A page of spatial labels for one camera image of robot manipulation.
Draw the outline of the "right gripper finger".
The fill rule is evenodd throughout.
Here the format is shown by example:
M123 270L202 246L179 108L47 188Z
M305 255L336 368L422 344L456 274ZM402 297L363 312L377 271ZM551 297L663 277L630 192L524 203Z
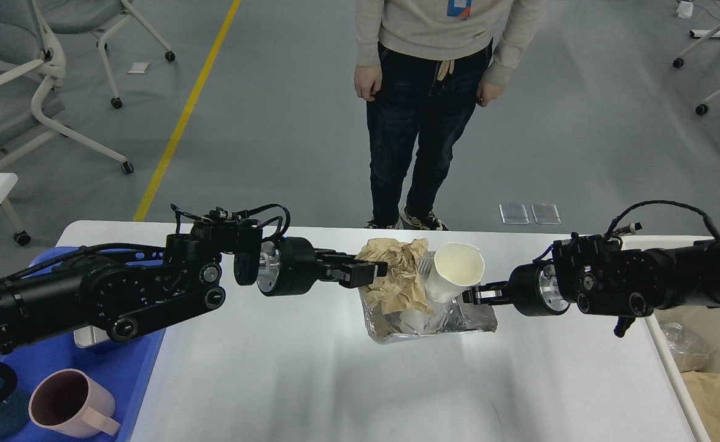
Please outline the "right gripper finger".
M490 282L481 285L473 285L462 291L462 302L473 305L509 305L513 300L505 295L505 288L508 281Z

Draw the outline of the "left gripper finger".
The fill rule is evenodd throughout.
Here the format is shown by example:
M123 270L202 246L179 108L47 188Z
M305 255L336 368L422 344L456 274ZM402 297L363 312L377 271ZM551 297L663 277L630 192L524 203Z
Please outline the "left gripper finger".
M318 280L336 282L354 289L371 285L377 277L387 276L389 264L384 261L368 261L356 255L332 249L317 249Z

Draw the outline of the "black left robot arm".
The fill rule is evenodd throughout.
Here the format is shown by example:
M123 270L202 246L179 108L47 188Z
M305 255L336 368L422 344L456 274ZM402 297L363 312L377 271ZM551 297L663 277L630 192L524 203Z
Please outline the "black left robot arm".
M87 325L118 343L216 310L223 255L233 255L237 285L265 296L301 295L315 282L354 289L387 274L386 262L315 248L287 234L290 213L259 221L272 204L240 212L220 207L205 215L172 207L192 220L163 247L107 243L82 246L0 279L0 353Z

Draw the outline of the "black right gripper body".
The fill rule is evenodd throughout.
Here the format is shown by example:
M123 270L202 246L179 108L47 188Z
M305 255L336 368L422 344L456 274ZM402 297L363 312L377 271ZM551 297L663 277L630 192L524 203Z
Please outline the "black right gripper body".
M531 263L515 268L506 283L506 296L519 313L529 317L559 316L570 307L560 293L551 263Z

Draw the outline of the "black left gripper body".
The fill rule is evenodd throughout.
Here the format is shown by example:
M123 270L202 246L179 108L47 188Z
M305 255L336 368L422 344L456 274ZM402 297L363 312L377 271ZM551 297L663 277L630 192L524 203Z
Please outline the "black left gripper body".
M307 293L322 275L317 250L302 237L261 244L257 286L267 297Z

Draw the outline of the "person's other hand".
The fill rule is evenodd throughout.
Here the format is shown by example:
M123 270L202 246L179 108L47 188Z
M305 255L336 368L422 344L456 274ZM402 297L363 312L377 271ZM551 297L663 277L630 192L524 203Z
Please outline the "person's other hand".
M505 89L506 85L497 85L486 79L480 79L476 90L476 104L481 108L486 108L491 101L498 99Z

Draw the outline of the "person's hand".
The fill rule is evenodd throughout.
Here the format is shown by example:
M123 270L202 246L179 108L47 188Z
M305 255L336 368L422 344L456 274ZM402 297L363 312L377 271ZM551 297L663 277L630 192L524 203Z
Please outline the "person's hand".
M382 67L356 65L354 71L354 90L358 98L372 103L376 100L376 93L382 87Z

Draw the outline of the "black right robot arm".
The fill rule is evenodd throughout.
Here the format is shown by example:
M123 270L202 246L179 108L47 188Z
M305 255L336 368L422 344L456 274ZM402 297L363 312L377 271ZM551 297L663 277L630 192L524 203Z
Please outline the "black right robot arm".
M613 333L623 338L635 319L679 306L720 308L720 232L701 215L710 239L683 248L624 249L623 237L641 223L612 219L603 234L554 241L531 263L517 266L509 279L475 285L462 293L466 304L513 305L529 317L558 316L571 305L584 314L617 318Z

